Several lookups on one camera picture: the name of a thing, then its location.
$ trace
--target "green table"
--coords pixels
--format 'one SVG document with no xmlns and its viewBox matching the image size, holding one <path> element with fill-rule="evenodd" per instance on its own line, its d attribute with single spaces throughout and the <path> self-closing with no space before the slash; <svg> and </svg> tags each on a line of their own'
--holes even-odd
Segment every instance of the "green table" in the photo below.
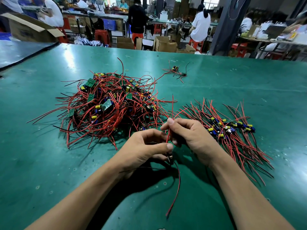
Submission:
<svg viewBox="0 0 307 230">
<path fill-rule="evenodd" d="M 0 229 L 26 227 L 116 153 L 110 143 L 87 149 L 88 141 L 68 150 L 64 135 L 52 127 L 58 113 L 39 124 L 26 122 L 53 109 L 60 92 L 76 91 L 75 85 L 64 87 L 60 81 L 87 79 L 92 76 L 89 70 L 121 71 L 117 57 L 134 77 L 160 77 L 168 60 L 180 68 L 190 62 L 184 84 L 165 75 L 156 85 L 158 97 L 171 100 L 174 94 L 178 99 L 175 110 L 206 97 L 226 112 L 222 103 L 236 105 L 244 99 L 259 146 L 274 158 L 275 178 L 263 175 L 267 186 L 258 187 L 296 229 L 307 229 L 306 63 L 66 44 L 2 72 Z M 132 184 L 122 183 L 111 191 L 96 229 L 234 229 L 210 173 L 208 179 L 186 147 L 175 152 L 182 182 L 168 220 L 165 213 L 178 179 L 163 171 L 142 170 Z"/>
</svg>

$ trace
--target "black pants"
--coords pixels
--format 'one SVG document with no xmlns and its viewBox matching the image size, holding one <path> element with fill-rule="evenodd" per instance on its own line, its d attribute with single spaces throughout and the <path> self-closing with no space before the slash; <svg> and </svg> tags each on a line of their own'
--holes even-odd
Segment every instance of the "black pants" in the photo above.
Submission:
<svg viewBox="0 0 307 230">
<path fill-rule="evenodd" d="M 12 11 L 6 5 L 1 3 L 0 4 L 0 15 L 4 13 L 16 13 L 16 12 Z M 11 32 L 9 20 L 6 17 L 0 16 L 0 27 L 4 29 L 6 32 L 9 32 L 9 33 Z"/>
</svg>

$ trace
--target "white cable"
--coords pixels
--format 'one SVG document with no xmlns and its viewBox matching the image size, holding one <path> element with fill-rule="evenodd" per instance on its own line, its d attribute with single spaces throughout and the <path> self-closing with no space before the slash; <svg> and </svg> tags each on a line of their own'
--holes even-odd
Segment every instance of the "white cable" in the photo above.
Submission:
<svg viewBox="0 0 307 230">
<path fill-rule="evenodd" d="M 229 10 L 230 10 L 230 6 L 231 6 L 232 0 L 230 0 L 230 4 L 229 4 L 229 6 L 228 6 L 228 17 L 229 17 L 229 20 L 236 20 L 236 19 L 239 17 L 240 11 L 241 11 L 241 9 L 242 9 L 242 7 L 243 7 L 245 1 L 246 1 L 246 0 L 244 0 L 244 2 L 242 3 L 242 5 L 241 5 L 241 7 L 240 7 L 240 9 L 239 9 L 239 12 L 238 12 L 238 15 L 236 16 L 236 18 L 231 19 L 231 18 L 230 18 L 230 14 L 229 14 Z"/>
</svg>

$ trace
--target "black shirt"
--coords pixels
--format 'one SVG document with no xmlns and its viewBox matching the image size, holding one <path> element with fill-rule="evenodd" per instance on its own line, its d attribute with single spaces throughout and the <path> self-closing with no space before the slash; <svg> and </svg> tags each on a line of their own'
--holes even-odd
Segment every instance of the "black shirt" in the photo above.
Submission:
<svg viewBox="0 0 307 230">
<path fill-rule="evenodd" d="M 147 19 L 148 17 L 141 6 L 134 4 L 129 7 L 128 22 L 131 25 L 132 33 L 144 33 Z"/>
</svg>

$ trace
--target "person in teal shirt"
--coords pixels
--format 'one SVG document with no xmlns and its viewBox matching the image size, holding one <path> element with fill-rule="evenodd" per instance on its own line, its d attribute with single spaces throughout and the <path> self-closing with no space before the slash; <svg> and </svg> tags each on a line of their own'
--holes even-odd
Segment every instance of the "person in teal shirt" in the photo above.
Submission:
<svg viewBox="0 0 307 230">
<path fill-rule="evenodd" d="M 120 0 L 120 5 L 119 5 L 120 8 L 123 8 L 123 9 L 128 9 L 128 5 L 127 3 L 125 2 L 125 0 Z"/>
</svg>

